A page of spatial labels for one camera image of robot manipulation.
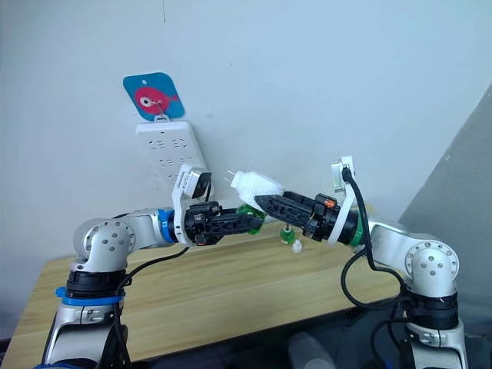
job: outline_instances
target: power outlet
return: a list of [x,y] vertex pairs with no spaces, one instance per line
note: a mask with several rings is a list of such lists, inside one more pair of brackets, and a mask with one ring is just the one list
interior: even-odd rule
[[170,190],[175,186],[182,164],[207,168],[193,130],[186,121],[141,124],[135,133]]

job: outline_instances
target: white power strip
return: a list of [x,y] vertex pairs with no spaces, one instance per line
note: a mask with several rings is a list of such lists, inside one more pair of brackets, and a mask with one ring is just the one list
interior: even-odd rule
[[193,130],[186,121],[141,124],[135,134],[170,190],[182,164],[207,168]]

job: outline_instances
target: blue ring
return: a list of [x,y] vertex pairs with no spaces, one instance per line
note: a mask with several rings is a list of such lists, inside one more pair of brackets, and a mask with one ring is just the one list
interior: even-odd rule
[[55,295],[61,298],[61,302],[71,306],[102,306],[111,305],[123,300],[123,296],[111,296],[109,298],[69,298],[65,287],[58,287]]
[[164,239],[167,242],[175,244],[176,241],[172,239],[171,233],[169,233],[169,227],[168,227],[169,217],[171,217],[171,215],[174,215],[175,210],[174,209],[171,209],[171,210],[158,209],[157,212],[158,212],[158,219],[161,222],[161,233],[164,236]]

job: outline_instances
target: wooden table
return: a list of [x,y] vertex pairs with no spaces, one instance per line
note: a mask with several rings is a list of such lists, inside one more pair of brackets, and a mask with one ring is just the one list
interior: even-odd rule
[[[340,273],[349,247],[330,248],[301,237],[304,251],[294,254],[280,242],[282,224],[266,224],[258,235],[226,237],[218,245],[192,248],[180,258],[156,264],[126,288],[122,322],[128,325],[132,360],[169,354],[242,334],[349,308]],[[174,254],[166,249],[138,251],[128,270],[142,262]],[[17,326],[2,367],[39,364],[71,258],[49,261]],[[348,286],[362,301],[398,292],[393,277],[370,271],[359,260]]]

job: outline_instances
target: blue sticker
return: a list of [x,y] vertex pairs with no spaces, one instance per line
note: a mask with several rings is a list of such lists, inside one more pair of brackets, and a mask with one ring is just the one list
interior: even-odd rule
[[165,73],[129,75],[123,79],[123,86],[143,119],[154,121],[163,112],[169,118],[185,115],[175,84]]

